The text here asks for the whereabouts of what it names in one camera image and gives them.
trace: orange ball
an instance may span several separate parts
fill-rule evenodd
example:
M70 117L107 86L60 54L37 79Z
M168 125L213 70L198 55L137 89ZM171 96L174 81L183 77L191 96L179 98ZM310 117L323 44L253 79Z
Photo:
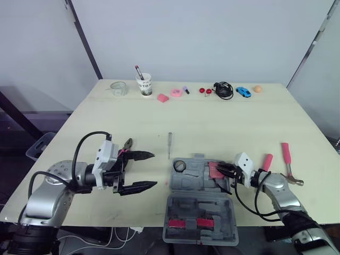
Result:
M260 93L262 91L262 87L260 85L256 85L253 90L256 92L256 93Z

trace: screwdriver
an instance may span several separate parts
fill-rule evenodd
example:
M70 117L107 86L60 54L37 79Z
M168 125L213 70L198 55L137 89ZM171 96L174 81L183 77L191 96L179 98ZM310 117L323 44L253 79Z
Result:
M170 148L171 148L171 141L172 141L172 132L169 132L168 134L168 159L170 159Z

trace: open tool case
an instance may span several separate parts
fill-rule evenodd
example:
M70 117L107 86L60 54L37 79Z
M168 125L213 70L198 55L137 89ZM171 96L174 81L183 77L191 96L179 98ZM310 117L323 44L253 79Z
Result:
M232 199L221 193L209 166L216 160L175 158L163 228L167 243L236 246L239 243ZM220 176L216 182L229 191L229 179Z

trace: pink handle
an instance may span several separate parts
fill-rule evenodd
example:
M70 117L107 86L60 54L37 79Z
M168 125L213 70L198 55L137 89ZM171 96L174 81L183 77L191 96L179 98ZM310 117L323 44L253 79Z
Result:
M271 164L271 161L273 159L273 155L272 154L267 154L266 156L266 159L265 159L265 162L263 164L263 170L265 170L266 172L269 170L270 168L270 164Z
M291 154L289 152L289 145L287 142L281 143L282 151L283 151L283 158L285 159L286 164L290 164L292 162Z

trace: table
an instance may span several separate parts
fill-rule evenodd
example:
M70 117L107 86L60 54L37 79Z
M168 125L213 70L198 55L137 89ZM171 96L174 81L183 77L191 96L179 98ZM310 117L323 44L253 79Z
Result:
M153 82L153 95L141 95L136 81L125 80L129 93L114 97L110 84L115 80L100 80L77 107L56 137L39 157L27 176L12 194L0 214L0 220L17 221L27 202L28 183L36 171L45 171L54 163L72 159L79 140L92 131L113 134L113 142L121 147L132 137L133 150L153 152L156 157L129 162L125 185L134 181L157 181L153 188L140 194L120 197L93 189L92 194L77 194L63 225L72 226L163 226L166 200L171 193L168 182L171 159L192 157L204 153L206 158L232 162L239 152L246 152L256 167L261 167L266 153L274 155L270 170L286 173L281 142L288 142L292 155L292 170L303 179L303 187L290 185L309 215L319 223L340 222L339 156L281 84L261 84L262 93L243 98L235 93L230 101L212 94L205 97L199 88L211 88L212 83ZM251 88L255 84L233 84ZM161 103L157 95L170 94L173 88L187 86L190 94L170 97ZM167 134L173 133L171 159L167 154ZM91 164L103 135L87 139L78 161ZM35 181L40 185L43 177ZM253 207L254 189L239 188L240 197ZM234 201L238 226L266 226L281 223L265 222ZM266 195L259 196L263 213L273 210Z

